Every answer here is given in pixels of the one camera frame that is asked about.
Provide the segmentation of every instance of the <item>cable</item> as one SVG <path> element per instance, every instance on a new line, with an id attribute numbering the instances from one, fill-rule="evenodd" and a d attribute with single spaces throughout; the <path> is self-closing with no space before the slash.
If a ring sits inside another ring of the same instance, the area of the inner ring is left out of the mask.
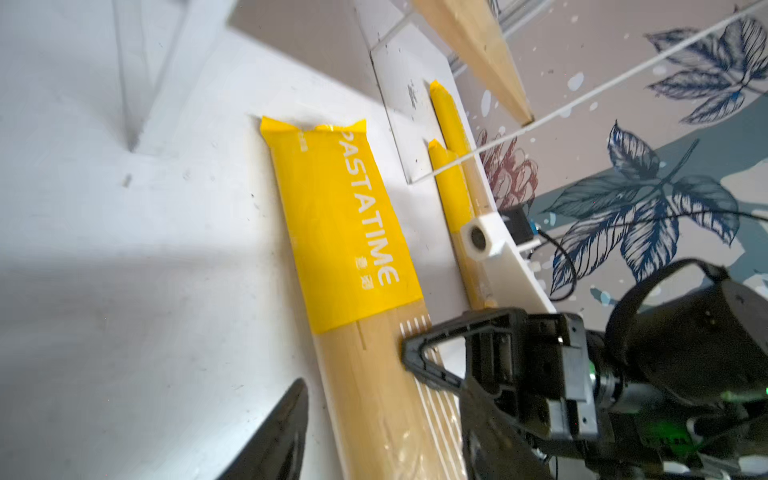
<path id="1" fill-rule="evenodd" d="M 559 298 L 550 298 L 550 302 L 562 302 L 563 300 L 566 300 L 568 297 L 573 295 L 573 292 L 576 291 L 576 276 L 578 275 L 578 272 L 576 271 L 576 266 L 574 265 L 574 261 L 571 260 L 571 256 L 568 255 L 568 252 L 563 248 L 560 243 L 555 240 L 554 238 L 547 235 L 541 228 L 537 228 L 536 231 L 538 231 L 538 234 L 544 237 L 545 240 L 547 240 L 549 243 L 554 245 L 554 248 L 560 250 L 560 253 L 563 254 L 563 257 L 565 257 L 565 261 L 568 263 L 568 266 L 571 268 L 571 272 L 573 272 L 573 275 L 571 275 L 571 288 L 569 289 L 568 293 L 565 295 L 559 297 Z"/>
<path id="2" fill-rule="evenodd" d="M 747 212 L 739 212 L 738 210 L 699 210 L 697 212 L 688 212 L 685 214 L 674 214 L 674 215 L 667 215 L 665 217 L 655 217 L 655 218 L 649 218 L 647 220 L 637 220 L 634 222 L 627 222 L 627 223 L 617 223 L 615 225 L 608 225 L 606 228 L 618 228 L 618 227 L 631 227 L 633 225 L 642 225 L 643 223 L 651 223 L 655 222 L 657 220 L 668 220 L 671 218 L 679 218 L 679 217 L 693 217 L 694 215 L 701 215 L 701 214 L 731 214 L 731 215 L 738 215 L 740 217 L 747 217 L 751 218 L 753 220 L 763 221 L 768 223 L 768 217 L 763 217 L 762 215 L 755 215 L 755 214 L 749 214 Z M 531 250 L 531 252 L 528 254 L 528 259 L 530 260 L 533 254 L 536 252 L 536 250 L 542 248 L 547 243 L 551 243 L 554 245 L 554 248 L 560 251 L 560 253 L 563 254 L 566 261 L 568 262 L 568 266 L 571 268 L 571 271 L 573 272 L 573 276 L 571 277 L 571 288 L 568 291 L 568 295 L 565 295 L 563 297 L 553 299 L 550 298 L 549 300 L 551 302 L 562 302 L 563 300 L 566 300 L 569 296 L 573 294 L 573 292 L 576 290 L 576 276 L 577 276 L 577 270 L 576 266 L 573 263 L 573 260 L 571 260 L 571 256 L 568 255 L 568 252 L 565 250 L 565 248 L 560 245 L 560 243 L 557 242 L 557 240 L 561 240 L 568 236 L 568 233 L 564 235 L 560 235 L 559 237 L 550 237 L 547 235 L 541 228 L 536 228 L 536 231 L 539 235 L 544 237 L 546 242 L 542 243 L 538 247 Z"/>

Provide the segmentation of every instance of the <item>leaf print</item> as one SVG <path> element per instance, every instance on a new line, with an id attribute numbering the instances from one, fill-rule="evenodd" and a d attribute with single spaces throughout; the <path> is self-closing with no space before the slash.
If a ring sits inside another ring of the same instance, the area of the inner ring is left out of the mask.
<path id="1" fill-rule="evenodd" d="M 561 245 L 576 266 L 576 278 L 581 279 L 603 264 L 611 250 L 624 238 L 626 227 L 613 228 L 619 223 L 632 220 L 632 205 L 625 205 L 603 212 L 592 218 L 574 223 L 563 237 Z M 560 250 L 552 260 L 552 289 L 568 285 L 573 271 Z"/>
<path id="2" fill-rule="evenodd" d="M 742 17 L 730 23 L 720 39 L 728 47 L 732 67 L 749 73 L 763 54 L 766 31 L 755 18 Z"/>
<path id="3" fill-rule="evenodd" d="M 744 95 L 740 91 L 724 92 L 710 97 L 692 114 L 680 121 L 692 125 L 718 121 L 738 110 L 742 103 L 744 103 Z"/>
<path id="4" fill-rule="evenodd" d="M 654 44 L 656 51 L 664 51 L 673 47 L 693 34 L 698 33 L 695 28 L 675 28 L 670 31 L 662 31 L 647 34 L 645 38 Z M 714 35 L 708 35 L 699 41 L 671 55 L 667 60 L 684 67 L 714 68 L 725 71 L 730 68 L 730 54 L 724 41 Z"/>
<path id="5" fill-rule="evenodd" d="M 683 177 L 672 185 L 672 204 L 682 214 L 702 210 L 739 210 L 739 204 L 717 180 L 704 175 Z M 698 214 L 690 217 L 699 227 L 711 230 L 731 245 L 739 230 L 739 217 L 732 214 Z"/>
<path id="6" fill-rule="evenodd" d="M 488 133 L 483 130 L 478 135 L 477 145 L 483 145 L 488 140 Z M 504 144 L 480 153 L 480 160 L 491 186 L 491 192 L 496 202 L 496 208 L 507 210 L 518 204 L 530 205 L 535 198 L 538 186 L 538 165 L 533 160 L 522 158 L 518 162 L 515 145 L 518 139 L 513 138 L 508 144 L 504 155 Z"/>
<path id="7" fill-rule="evenodd" d="M 616 174 L 587 177 L 566 188 L 546 211 L 586 218 L 603 210 L 628 204 L 641 186 Z"/>
<path id="8" fill-rule="evenodd" d="M 648 88 L 675 100 L 703 98 L 717 94 L 731 86 L 721 73 L 701 70 L 683 70 L 662 81 L 648 85 Z"/>
<path id="9" fill-rule="evenodd" d="M 650 145 L 616 121 L 608 136 L 608 155 L 614 169 L 630 180 L 649 180 L 659 171 L 659 157 Z"/>
<path id="10" fill-rule="evenodd" d="M 752 69 L 752 78 L 756 78 L 757 80 L 765 80 L 768 78 L 768 57 L 763 57 L 755 62 L 755 66 Z"/>
<path id="11" fill-rule="evenodd" d="M 663 197 L 646 200 L 635 207 L 634 221 L 648 222 L 631 225 L 621 242 L 621 255 L 637 282 L 645 280 L 657 269 L 666 266 L 677 253 L 680 229 L 672 207 Z"/>

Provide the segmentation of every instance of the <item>black object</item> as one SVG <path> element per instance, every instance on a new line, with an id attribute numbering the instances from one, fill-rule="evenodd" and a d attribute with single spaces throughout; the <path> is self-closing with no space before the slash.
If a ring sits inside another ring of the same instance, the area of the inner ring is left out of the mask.
<path id="1" fill-rule="evenodd" d="M 499 213 L 509 219 L 504 221 L 504 225 L 509 230 L 509 234 L 512 235 L 516 245 L 522 245 L 533 240 L 533 229 L 531 229 L 531 223 L 528 222 L 528 217 L 523 211 L 523 205 L 516 205 Z"/>
<path id="2" fill-rule="evenodd" d="M 298 480 L 309 401 L 306 383 L 297 379 L 219 480 Z"/>
<path id="3" fill-rule="evenodd" d="M 557 298 L 549 297 L 550 302 L 562 302 L 563 300 L 567 300 L 571 297 L 571 295 L 574 294 L 576 291 L 576 282 L 578 281 L 578 270 L 576 270 L 576 266 L 574 265 L 574 261 L 571 259 L 571 256 L 568 255 L 568 251 L 560 245 L 560 243 L 555 240 L 554 238 L 550 237 L 546 232 L 544 232 L 541 228 L 536 230 L 539 235 L 541 235 L 545 240 L 547 240 L 549 243 L 554 245 L 554 248 L 558 249 L 560 253 L 562 253 L 563 258 L 565 258 L 565 262 L 568 265 L 568 268 L 571 270 L 571 280 L 568 282 L 568 285 L 570 287 L 568 288 L 568 293 L 565 295 L 561 295 Z"/>
<path id="4" fill-rule="evenodd" d="M 661 280 L 689 265 L 713 285 L 637 313 Z M 459 336 L 464 382 L 425 356 Z M 738 478 L 741 455 L 768 454 L 768 302 L 700 260 L 637 284 L 605 335 L 570 313 L 485 310 L 404 340 L 402 361 L 461 396 L 465 460 L 476 478 L 539 478 L 528 466 L 508 470 L 507 458 L 535 461 L 531 449 L 582 458 L 603 478 L 638 480 L 681 478 L 663 462 L 687 466 L 686 478 Z"/>

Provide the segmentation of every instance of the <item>blue leaf pattern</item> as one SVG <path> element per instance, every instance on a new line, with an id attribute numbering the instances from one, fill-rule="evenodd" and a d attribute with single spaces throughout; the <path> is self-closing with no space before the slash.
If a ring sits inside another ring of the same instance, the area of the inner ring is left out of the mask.
<path id="1" fill-rule="evenodd" d="M 635 208 L 634 221 L 648 221 L 628 227 L 621 243 L 621 255 L 637 282 L 668 265 L 677 253 L 680 229 L 677 218 L 663 218 L 668 215 L 674 212 L 663 197 L 651 198 Z"/>
<path id="2" fill-rule="evenodd" d="M 646 35 L 657 51 L 683 41 L 697 32 L 694 28 L 675 28 Z M 731 115 L 744 103 L 743 90 L 752 80 L 768 79 L 766 30 L 754 17 L 731 22 L 720 37 L 708 35 L 668 61 L 686 67 L 662 81 L 648 85 L 656 94 L 674 100 L 706 98 L 693 113 L 680 120 L 685 124 L 706 124 Z"/>
<path id="3" fill-rule="evenodd" d="M 695 28 L 675 28 L 670 31 L 647 34 L 645 38 L 654 44 L 656 51 L 667 50 L 693 34 L 698 33 Z M 728 47 L 714 35 L 709 35 L 691 46 L 670 56 L 667 60 L 684 67 L 716 68 L 727 70 L 730 68 L 730 54 Z"/>
<path id="4" fill-rule="evenodd" d="M 659 171 L 659 157 L 650 145 L 616 121 L 608 136 L 608 155 L 614 169 L 630 180 L 649 180 Z"/>
<path id="5" fill-rule="evenodd" d="M 608 254 L 624 238 L 626 227 L 613 228 L 619 223 L 631 222 L 633 205 L 603 212 L 574 223 L 563 237 L 561 245 L 576 266 L 576 278 L 583 278 L 603 264 Z M 560 250 L 552 260 L 552 292 L 568 285 L 573 271 L 568 267 Z"/>
<path id="6" fill-rule="evenodd" d="M 547 211 L 573 218 L 591 217 L 617 205 L 628 204 L 640 187 L 621 175 L 587 177 L 566 188 Z"/>
<path id="7" fill-rule="evenodd" d="M 757 80 L 765 80 L 768 77 L 768 57 L 763 57 L 755 64 L 755 68 L 752 70 L 752 78 Z"/>
<path id="8" fill-rule="evenodd" d="M 766 46 L 766 31 L 752 17 L 742 17 L 725 28 L 721 40 L 728 45 L 732 67 L 748 73 Z"/>
<path id="9" fill-rule="evenodd" d="M 730 81 L 721 73 L 701 70 L 683 70 L 648 88 L 675 100 L 709 97 L 730 87 Z"/>
<path id="10" fill-rule="evenodd" d="M 740 91 L 726 92 L 710 97 L 699 108 L 687 117 L 680 120 L 685 124 L 706 124 L 718 121 L 732 114 L 744 103 L 744 94 Z"/>
<path id="11" fill-rule="evenodd" d="M 669 264 L 677 254 L 679 223 L 677 218 L 667 217 L 702 210 L 738 210 L 733 195 L 710 177 L 691 175 L 674 180 L 698 144 L 695 140 L 672 172 L 658 178 L 655 176 L 661 163 L 658 156 L 642 139 L 622 131 L 618 122 L 614 124 L 608 153 L 621 174 L 580 180 L 566 188 L 545 210 L 550 215 L 557 213 L 579 219 L 561 240 L 574 269 L 568 265 L 565 254 L 555 251 L 553 293 L 571 283 L 574 275 L 579 280 L 594 272 L 619 245 L 635 280 L 644 280 Z M 671 187 L 670 200 L 664 195 L 665 187 Z M 739 218 L 732 214 L 694 214 L 691 219 L 729 245 L 740 226 Z"/>
<path id="12" fill-rule="evenodd" d="M 739 210 L 739 203 L 717 180 L 690 175 L 672 186 L 672 204 L 682 214 L 702 210 Z M 699 227 L 711 230 L 731 245 L 739 230 L 739 217 L 731 214 L 699 214 L 690 217 Z"/>

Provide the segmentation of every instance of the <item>wall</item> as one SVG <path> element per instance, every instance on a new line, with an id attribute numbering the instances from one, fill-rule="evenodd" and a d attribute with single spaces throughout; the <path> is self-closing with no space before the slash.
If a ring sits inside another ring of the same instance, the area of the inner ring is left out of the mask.
<path id="1" fill-rule="evenodd" d="M 513 34 L 509 46 L 531 106 L 541 117 L 653 57 L 656 47 L 666 48 L 690 34 L 678 29 L 705 28 L 733 8 L 732 2 L 689 0 L 556 2 Z M 766 292 L 757 242 L 763 227 L 752 220 L 715 216 L 700 225 L 688 219 L 649 223 L 627 233 L 628 240 L 621 229 L 602 228 L 667 210 L 679 213 L 691 205 L 761 208 L 761 185 L 768 173 L 760 163 L 768 157 L 760 129 L 768 89 L 765 25 L 768 8 L 483 155 L 502 209 L 527 204 L 551 234 L 572 229 L 566 247 L 580 281 L 559 308 L 581 312 L 589 326 L 602 328 L 615 300 L 636 281 L 684 257 L 730 266 L 738 281 Z M 749 75 L 742 72 L 745 62 Z M 518 127 L 470 73 L 460 75 L 457 85 L 478 144 Z M 707 176 L 708 187 L 675 197 L 673 185 L 679 189 L 693 183 L 691 175 Z M 602 217 L 602 225 L 573 223 L 621 205 L 627 211 Z M 531 260 L 540 282 L 556 287 L 554 295 L 567 292 L 570 272 L 553 247 L 538 250 Z M 674 298 L 701 279 L 693 269 L 685 270 L 656 289 L 648 302 Z"/>

